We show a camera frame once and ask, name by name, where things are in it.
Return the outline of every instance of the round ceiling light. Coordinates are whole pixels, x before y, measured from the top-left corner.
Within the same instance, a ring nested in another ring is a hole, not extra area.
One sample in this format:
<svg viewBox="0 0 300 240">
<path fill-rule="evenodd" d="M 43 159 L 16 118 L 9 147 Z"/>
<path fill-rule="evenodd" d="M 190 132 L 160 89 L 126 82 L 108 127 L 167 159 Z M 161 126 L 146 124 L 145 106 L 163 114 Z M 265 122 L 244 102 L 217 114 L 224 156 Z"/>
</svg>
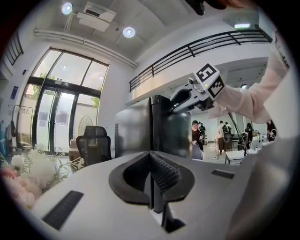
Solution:
<svg viewBox="0 0 300 240">
<path fill-rule="evenodd" d="M 72 3 L 69 3 L 69 2 L 66 2 L 61 8 L 62 13 L 65 15 L 70 14 L 72 12 L 72 10 L 73 10 L 73 5 L 72 5 Z"/>
<path fill-rule="evenodd" d="M 126 27 L 123 30 L 123 35 L 126 38 L 132 38 L 135 35 L 135 30 L 131 27 Z"/>
</svg>

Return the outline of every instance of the ceiling light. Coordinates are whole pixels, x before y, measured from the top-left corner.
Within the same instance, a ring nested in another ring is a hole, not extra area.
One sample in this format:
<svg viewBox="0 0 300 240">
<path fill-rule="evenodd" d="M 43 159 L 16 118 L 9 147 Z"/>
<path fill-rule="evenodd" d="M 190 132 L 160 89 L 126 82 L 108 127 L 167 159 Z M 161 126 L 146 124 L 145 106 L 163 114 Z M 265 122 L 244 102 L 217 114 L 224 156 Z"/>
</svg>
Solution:
<svg viewBox="0 0 300 240">
<path fill-rule="evenodd" d="M 69 3 L 69 2 L 66 2 L 61 8 L 62 13 L 65 15 L 70 14 L 72 12 L 72 10 L 73 10 L 73 5 L 72 5 L 72 3 Z"/>
<path fill-rule="evenodd" d="M 249 28 L 249 27 L 250 27 L 249 23 L 239 23 L 234 25 L 235 29 L 242 29 L 242 28 Z"/>
<path fill-rule="evenodd" d="M 126 38 L 132 38 L 135 35 L 135 30 L 133 28 L 131 28 L 131 27 L 126 27 L 123 30 L 123 35 Z"/>
</svg>

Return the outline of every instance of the black mesh chair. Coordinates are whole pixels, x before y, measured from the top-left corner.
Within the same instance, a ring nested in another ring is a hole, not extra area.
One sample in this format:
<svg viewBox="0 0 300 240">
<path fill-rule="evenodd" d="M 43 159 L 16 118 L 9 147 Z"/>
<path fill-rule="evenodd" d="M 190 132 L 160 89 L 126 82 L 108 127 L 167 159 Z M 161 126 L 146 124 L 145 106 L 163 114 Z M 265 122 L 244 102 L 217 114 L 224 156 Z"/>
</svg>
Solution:
<svg viewBox="0 0 300 240">
<path fill-rule="evenodd" d="M 86 126 L 83 136 L 107 136 L 107 132 L 104 127 L 100 126 Z"/>
<path fill-rule="evenodd" d="M 111 139 L 108 136 L 79 136 L 76 144 L 85 166 L 102 163 L 112 159 Z"/>
</svg>

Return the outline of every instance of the artificial flower bouquet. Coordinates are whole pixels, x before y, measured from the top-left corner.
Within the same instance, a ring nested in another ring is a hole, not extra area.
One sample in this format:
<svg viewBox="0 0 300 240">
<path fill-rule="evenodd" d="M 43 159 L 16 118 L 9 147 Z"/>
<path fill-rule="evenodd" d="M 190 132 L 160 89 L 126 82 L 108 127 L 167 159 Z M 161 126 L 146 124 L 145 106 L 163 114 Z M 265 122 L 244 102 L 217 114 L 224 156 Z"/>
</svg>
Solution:
<svg viewBox="0 0 300 240">
<path fill-rule="evenodd" d="M 24 155 L 15 155 L 8 163 L 0 153 L 2 162 L 0 174 L 11 196 L 21 205 L 30 209 L 34 202 L 47 190 L 69 176 L 70 167 L 80 169 L 83 158 L 62 163 L 65 156 L 61 149 L 55 156 L 45 154 L 45 146 L 36 144 Z"/>
</svg>

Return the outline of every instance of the tree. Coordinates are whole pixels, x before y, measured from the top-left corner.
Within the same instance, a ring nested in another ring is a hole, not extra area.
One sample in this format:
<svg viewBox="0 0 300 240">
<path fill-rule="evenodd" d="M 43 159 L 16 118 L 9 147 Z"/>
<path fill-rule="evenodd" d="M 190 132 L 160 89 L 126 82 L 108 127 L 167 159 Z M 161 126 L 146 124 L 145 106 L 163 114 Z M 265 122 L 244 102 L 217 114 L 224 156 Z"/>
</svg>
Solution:
<svg viewBox="0 0 300 240">
<path fill-rule="evenodd" d="M 43 73 L 43 74 L 41 73 L 41 74 L 39 75 L 39 77 L 41 77 L 41 78 L 45 78 L 46 76 L 47 76 L 47 73 Z M 55 76 L 49 75 L 49 76 L 47 77 L 47 79 L 53 79 L 53 80 L 55 80 Z M 30 99 L 32 99 L 32 100 L 37 100 L 39 91 L 41 90 L 41 87 L 40 87 L 40 86 L 37 86 L 37 85 L 33 85 L 33 86 L 32 86 L 32 89 L 33 89 L 33 94 L 30 96 Z M 54 93 L 53 91 L 45 90 L 45 91 L 44 91 L 44 94 L 54 95 L 55 93 Z"/>
<path fill-rule="evenodd" d="M 93 107 L 98 108 L 99 106 L 99 98 L 98 97 L 92 97 L 91 100 L 94 102 Z"/>
</svg>

